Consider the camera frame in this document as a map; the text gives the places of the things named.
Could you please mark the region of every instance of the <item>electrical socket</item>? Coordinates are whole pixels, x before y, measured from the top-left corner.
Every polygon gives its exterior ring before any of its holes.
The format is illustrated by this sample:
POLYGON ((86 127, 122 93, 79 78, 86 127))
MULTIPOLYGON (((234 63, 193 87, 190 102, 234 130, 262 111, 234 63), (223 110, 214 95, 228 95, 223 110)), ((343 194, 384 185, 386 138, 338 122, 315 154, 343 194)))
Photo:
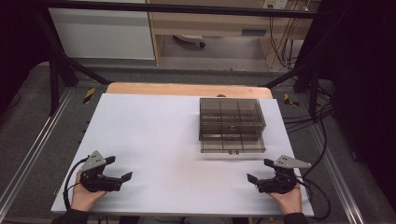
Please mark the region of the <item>electrical socket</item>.
POLYGON ((274 9, 285 9, 288 0, 276 0, 274 4, 274 9))
POLYGON ((276 0, 265 0, 262 8, 275 8, 276 0))

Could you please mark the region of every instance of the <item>gray floor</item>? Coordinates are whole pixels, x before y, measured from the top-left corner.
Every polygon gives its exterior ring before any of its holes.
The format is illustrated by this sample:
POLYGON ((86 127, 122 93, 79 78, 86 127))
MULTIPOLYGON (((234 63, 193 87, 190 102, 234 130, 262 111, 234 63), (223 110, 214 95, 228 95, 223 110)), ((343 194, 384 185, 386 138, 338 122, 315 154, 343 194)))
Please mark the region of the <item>gray floor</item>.
MULTIPOLYGON (((129 64, 122 68, 119 65, 118 67, 95 66, 92 70, 116 81, 247 86, 266 83, 282 74, 274 71, 269 73, 268 68, 261 65, 263 55, 257 51, 258 42, 254 39, 208 37, 205 42, 206 47, 200 49, 194 44, 180 42, 169 36, 165 39, 163 63, 160 66, 141 63, 129 64)), ((78 141, 83 138, 83 131, 89 125, 87 121, 91 119, 101 93, 106 91, 106 86, 92 82, 82 74, 78 76, 81 79, 78 87, 63 88, 63 90, 71 91, 70 100, 7 211, 5 222, 12 222, 15 218, 29 218, 24 219, 25 222, 32 222, 32 218, 34 222, 46 222, 57 216, 50 212, 55 197, 53 192, 61 186, 70 162, 78 149, 78 141), (96 91, 91 101, 83 104, 82 101, 90 87, 95 87, 96 91)), ((292 101, 299 103, 302 103, 301 99, 307 99, 306 94, 294 94, 292 84, 293 80, 290 79, 272 89, 283 117, 304 115, 302 106, 284 103, 284 93, 288 93, 292 101)), ((323 81, 323 85, 331 88, 328 82, 323 81)), ((20 102, 0 117, 0 148, 3 152, 2 162, 0 162, 1 192, 7 190, 7 185, 49 118, 48 68, 38 66, 32 70, 20 89, 20 94, 20 102)), ((326 103, 324 99, 319 99, 319 102, 322 105, 326 103)), ((342 129, 338 126, 337 119, 327 117, 324 124, 328 134, 329 150, 343 172, 344 179, 365 223, 396 223, 394 211, 389 207, 365 164, 351 159, 349 146, 342 129)), ((289 137, 296 158, 309 162, 315 161, 318 157, 318 146, 310 127, 290 133, 289 137)), ((327 219, 323 221, 310 219, 310 221, 312 223, 349 223, 345 208, 324 163, 320 163, 309 177, 324 189, 332 202, 332 213, 327 219)), ((318 216, 324 214, 327 209, 326 203, 317 191, 313 207, 318 216)), ((269 217, 265 217, 262 223, 270 223, 269 217)))

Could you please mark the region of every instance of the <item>white tabletop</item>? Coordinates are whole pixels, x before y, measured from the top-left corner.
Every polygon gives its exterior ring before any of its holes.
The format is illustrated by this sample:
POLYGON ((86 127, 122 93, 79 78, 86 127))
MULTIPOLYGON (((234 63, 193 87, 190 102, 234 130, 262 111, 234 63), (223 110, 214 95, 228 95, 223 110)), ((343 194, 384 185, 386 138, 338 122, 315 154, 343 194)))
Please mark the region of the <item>white tabletop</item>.
MULTIPOLYGON (((281 215, 277 203, 247 181, 247 174, 275 176, 274 170, 263 164, 264 158, 275 161, 281 155, 294 157, 276 100, 260 99, 267 150, 229 155, 201 153, 199 99, 102 95, 70 168, 98 150, 105 158, 116 156, 104 175, 134 174, 120 191, 102 198, 92 212, 119 216, 281 215)), ((303 211, 313 216, 304 188, 302 194, 303 211)), ((51 211, 65 211, 61 192, 51 211)))

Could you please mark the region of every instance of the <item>left hand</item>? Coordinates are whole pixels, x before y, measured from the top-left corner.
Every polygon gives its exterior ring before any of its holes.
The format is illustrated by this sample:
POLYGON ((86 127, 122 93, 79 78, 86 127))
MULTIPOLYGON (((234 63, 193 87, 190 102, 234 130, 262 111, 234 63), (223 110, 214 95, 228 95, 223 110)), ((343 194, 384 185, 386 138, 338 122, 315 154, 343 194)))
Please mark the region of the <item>left hand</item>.
MULTIPOLYGON (((79 183, 80 176, 81 173, 78 172, 76 175, 76 184, 79 183)), ((77 184, 73 187, 73 198, 70 208, 83 212, 89 212, 96 202, 105 196, 105 194, 107 194, 107 191, 99 190, 96 192, 90 192, 81 184, 77 184)))

